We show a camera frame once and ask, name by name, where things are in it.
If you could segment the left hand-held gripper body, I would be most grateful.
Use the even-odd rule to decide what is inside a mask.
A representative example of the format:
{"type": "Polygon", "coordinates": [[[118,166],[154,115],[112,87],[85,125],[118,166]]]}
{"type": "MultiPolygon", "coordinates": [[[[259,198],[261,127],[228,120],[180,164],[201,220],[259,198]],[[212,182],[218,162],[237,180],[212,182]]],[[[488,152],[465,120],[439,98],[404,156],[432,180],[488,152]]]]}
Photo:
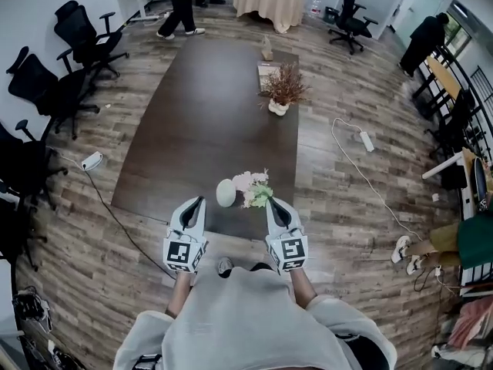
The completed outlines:
{"type": "Polygon", "coordinates": [[[163,241],[163,263],[175,272],[195,274],[208,240],[169,228],[163,241]]]}

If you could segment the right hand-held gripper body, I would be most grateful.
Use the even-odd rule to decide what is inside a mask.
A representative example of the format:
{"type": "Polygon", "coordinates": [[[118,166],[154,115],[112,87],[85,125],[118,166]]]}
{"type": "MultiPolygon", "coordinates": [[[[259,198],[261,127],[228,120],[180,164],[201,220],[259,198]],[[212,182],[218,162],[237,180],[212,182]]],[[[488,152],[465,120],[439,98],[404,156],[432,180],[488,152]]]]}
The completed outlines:
{"type": "Polygon", "coordinates": [[[278,272],[302,268],[308,258],[307,235],[300,227],[267,235],[266,243],[278,272]]]}

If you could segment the pink flowers with green leaves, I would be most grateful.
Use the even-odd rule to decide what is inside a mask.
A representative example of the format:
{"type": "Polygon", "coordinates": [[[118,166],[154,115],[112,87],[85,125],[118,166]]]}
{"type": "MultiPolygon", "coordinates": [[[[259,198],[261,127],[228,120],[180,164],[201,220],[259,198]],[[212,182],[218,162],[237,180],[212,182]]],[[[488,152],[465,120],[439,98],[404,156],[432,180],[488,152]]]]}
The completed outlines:
{"type": "Polygon", "coordinates": [[[265,183],[254,183],[243,193],[243,208],[265,207],[273,190],[265,183]]]}

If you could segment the white round vase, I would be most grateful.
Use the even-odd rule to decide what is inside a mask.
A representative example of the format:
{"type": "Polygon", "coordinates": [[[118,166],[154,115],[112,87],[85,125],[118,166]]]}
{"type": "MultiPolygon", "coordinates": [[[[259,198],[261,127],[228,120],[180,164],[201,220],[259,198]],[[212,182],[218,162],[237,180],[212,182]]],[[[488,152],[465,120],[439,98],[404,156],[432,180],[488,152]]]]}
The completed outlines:
{"type": "Polygon", "coordinates": [[[220,181],[216,187],[216,201],[224,208],[231,207],[236,200],[236,187],[231,179],[220,181]]]}

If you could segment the pale pink flower bunch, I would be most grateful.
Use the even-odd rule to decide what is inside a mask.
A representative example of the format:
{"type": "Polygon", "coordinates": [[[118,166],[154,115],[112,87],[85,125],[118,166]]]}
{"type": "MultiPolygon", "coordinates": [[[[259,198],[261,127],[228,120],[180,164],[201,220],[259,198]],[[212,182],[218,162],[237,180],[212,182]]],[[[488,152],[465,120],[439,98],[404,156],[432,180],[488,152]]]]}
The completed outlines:
{"type": "Polygon", "coordinates": [[[263,181],[265,181],[265,173],[251,173],[250,171],[238,174],[232,179],[236,190],[240,192],[246,192],[255,183],[263,181]]]}

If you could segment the person's left forearm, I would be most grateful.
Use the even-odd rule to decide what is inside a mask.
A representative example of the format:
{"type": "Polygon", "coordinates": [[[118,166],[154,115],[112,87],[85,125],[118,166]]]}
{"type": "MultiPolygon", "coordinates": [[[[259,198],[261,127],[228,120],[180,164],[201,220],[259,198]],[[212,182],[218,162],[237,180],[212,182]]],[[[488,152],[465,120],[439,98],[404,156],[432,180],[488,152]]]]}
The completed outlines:
{"type": "Polygon", "coordinates": [[[191,290],[191,282],[194,274],[179,272],[173,286],[173,293],[166,308],[166,313],[176,318],[183,309],[191,290]]]}

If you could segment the person's right forearm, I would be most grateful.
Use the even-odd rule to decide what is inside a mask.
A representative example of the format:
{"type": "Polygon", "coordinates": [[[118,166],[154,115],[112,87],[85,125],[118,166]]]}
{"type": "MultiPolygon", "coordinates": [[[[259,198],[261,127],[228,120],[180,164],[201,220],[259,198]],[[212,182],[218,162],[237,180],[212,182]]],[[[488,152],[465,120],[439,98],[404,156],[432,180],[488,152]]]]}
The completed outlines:
{"type": "Polygon", "coordinates": [[[315,299],[317,293],[303,268],[293,269],[289,274],[293,285],[295,301],[300,307],[306,309],[312,300],[315,299]]]}

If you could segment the person's grey shirt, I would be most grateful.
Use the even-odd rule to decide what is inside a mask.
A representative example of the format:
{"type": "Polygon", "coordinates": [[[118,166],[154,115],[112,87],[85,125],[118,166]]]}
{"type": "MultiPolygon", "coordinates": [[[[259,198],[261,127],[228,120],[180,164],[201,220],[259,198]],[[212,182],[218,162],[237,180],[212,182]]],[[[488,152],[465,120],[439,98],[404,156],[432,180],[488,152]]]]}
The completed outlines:
{"type": "Polygon", "coordinates": [[[376,323],[348,303],[317,294],[306,309],[276,271],[203,269],[176,318],[140,313],[112,370],[394,370],[397,351],[376,323]]]}

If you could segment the dark wooden table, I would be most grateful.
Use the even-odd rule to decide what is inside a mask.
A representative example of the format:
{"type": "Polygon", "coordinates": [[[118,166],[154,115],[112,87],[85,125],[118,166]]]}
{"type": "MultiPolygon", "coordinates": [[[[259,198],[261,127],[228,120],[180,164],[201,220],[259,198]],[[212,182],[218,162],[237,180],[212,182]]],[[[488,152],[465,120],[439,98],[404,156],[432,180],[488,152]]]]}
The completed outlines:
{"type": "Polygon", "coordinates": [[[262,240],[266,212],[221,207],[216,187],[243,172],[267,172],[276,197],[293,202],[298,108],[284,116],[260,95],[260,49],[193,36],[177,52],[140,121],[112,205],[168,221],[188,199],[206,200],[210,232],[262,240]]]}

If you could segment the dried brown plant white pot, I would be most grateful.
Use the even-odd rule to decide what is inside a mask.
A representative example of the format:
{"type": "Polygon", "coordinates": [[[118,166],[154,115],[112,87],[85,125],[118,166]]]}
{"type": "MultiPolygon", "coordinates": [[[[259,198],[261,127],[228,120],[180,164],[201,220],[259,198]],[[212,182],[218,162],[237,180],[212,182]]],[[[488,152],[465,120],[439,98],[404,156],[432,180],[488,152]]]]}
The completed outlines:
{"type": "Polygon", "coordinates": [[[305,99],[309,88],[298,64],[282,62],[279,73],[269,75],[267,91],[260,94],[269,98],[268,110],[271,113],[284,116],[292,105],[305,99]]]}

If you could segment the beige book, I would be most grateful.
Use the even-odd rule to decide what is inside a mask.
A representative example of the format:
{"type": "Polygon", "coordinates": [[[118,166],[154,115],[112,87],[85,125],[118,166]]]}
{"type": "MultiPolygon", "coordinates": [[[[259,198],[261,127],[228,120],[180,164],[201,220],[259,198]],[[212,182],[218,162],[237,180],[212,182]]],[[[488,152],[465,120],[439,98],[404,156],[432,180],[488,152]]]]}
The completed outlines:
{"type": "Polygon", "coordinates": [[[278,74],[282,63],[274,61],[261,61],[257,63],[257,74],[260,93],[267,91],[269,75],[278,74]]]}

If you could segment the black office chair curved headrest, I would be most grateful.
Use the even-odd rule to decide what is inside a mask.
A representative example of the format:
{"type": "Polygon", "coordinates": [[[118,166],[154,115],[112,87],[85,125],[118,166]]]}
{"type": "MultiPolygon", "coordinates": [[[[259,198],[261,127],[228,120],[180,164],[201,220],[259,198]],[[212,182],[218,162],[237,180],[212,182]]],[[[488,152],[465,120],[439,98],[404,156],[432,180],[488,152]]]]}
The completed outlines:
{"type": "Polygon", "coordinates": [[[77,139],[76,115],[79,111],[99,113],[100,108],[94,104],[85,104],[84,84],[86,71],[73,71],[68,63],[67,54],[62,53],[62,59],[68,74],[59,78],[50,72],[24,46],[20,49],[15,62],[6,70],[12,75],[8,92],[13,96],[31,102],[42,116],[48,116],[50,123],[55,126],[55,132],[67,120],[72,121],[72,138],[77,139]]]}

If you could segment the pink cloth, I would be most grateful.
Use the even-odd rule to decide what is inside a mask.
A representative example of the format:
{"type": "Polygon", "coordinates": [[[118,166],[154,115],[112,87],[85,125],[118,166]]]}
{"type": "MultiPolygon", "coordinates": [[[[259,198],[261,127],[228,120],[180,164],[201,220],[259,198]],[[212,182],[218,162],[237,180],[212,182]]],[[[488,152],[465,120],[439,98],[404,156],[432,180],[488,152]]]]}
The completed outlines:
{"type": "Polygon", "coordinates": [[[454,348],[464,349],[479,332],[485,317],[492,312],[493,295],[464,304],[448,339],[448,344],[454,348]]]}

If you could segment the light wooden desk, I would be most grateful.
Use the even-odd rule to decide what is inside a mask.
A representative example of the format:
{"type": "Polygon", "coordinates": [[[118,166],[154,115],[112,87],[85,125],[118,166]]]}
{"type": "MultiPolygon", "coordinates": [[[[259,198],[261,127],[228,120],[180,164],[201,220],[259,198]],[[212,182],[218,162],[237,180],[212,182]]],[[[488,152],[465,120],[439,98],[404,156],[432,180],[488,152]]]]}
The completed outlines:
{"type": "Polygon", "coordinates": [[[446,46],[439,46],[424,61],[428,76],[415,90],[411,99],[421,116],[430,120],[436,113],[446,115],[444,108],[453,109],[470,81],[465,71],[446,46]]]}

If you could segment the white desk frame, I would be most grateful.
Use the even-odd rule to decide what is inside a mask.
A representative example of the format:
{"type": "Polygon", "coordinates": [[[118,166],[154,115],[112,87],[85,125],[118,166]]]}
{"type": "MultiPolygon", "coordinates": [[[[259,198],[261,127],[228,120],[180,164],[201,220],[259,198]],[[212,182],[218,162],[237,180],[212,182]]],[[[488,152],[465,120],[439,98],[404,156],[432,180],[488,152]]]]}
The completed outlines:
{"type": "Polygon", "coordinates": [[[443,163],[440,163],[439,165],[433,167],[432,169],[426,171],[421,175],[421,178],[423,180],[426,180],[428,178],[431,178],[434,175],[437,175],[441,171],[444,171],[446,168],[449,168],[450,166],[456,165],[458,167],[461,167],[464,170],[464,174],[467,175],[467,168],[465,166],[465,158],[464,158],[464,153],[458,152],[454,156],[448,158],[445,160],[443,163]]]}

